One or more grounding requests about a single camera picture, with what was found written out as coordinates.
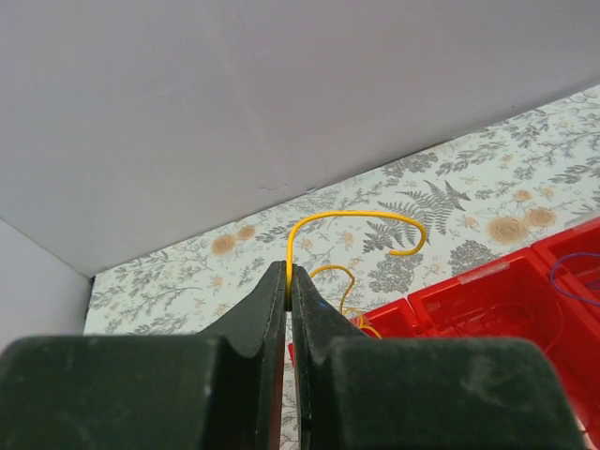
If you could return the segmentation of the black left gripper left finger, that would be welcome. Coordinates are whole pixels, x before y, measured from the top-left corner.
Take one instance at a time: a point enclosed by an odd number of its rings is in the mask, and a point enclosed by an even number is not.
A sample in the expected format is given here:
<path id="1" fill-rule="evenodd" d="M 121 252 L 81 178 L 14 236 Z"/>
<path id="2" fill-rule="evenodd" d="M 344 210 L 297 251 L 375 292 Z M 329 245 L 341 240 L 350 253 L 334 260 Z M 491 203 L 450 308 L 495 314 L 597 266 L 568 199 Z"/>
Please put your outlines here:
<path id="1" fill-rule="evenodd" d="M 26 337 L 1 356 L 5 449 L 276 449 L 285 265 L 197 334 Z"/>

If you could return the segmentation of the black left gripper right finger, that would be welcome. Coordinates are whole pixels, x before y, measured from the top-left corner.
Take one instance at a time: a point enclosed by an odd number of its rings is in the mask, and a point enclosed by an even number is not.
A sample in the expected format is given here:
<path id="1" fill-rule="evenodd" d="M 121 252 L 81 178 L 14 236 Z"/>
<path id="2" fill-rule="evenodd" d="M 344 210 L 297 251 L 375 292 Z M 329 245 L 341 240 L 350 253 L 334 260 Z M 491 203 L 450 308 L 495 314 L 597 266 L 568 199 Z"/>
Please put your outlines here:
<path id="1" fill-rule="evenodd" d="M 520 338 L 369 337 L 291 276 L 304 449 L 580 449 L 546 357 Z"/>

